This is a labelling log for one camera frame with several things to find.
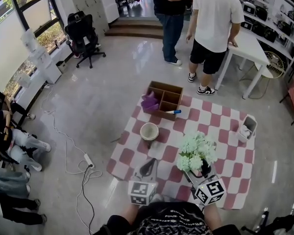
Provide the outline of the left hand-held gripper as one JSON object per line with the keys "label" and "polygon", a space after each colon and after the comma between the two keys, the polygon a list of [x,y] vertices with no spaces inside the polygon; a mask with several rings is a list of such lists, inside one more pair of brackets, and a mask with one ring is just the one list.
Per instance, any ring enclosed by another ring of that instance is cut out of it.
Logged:
{"label": "left hand-held gripper", "polygon": [[149,159],[134,169],[128,181],[128,196],[132,204],[147,206],[151,202],[158,187],[157,168],[157,159]]}

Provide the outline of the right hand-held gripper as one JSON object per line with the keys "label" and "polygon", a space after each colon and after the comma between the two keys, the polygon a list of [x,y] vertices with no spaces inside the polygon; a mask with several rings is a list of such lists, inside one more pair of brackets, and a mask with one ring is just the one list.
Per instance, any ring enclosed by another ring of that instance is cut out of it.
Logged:
{"label": "right hand-held gripper", "polygon": [[183,173],[191,184],[190,202],[208,206],[225,196],[226,188],[223,180],[217,175],[215,166],[210,166],[205,159],[202,159],[200,171],[190,170]]}

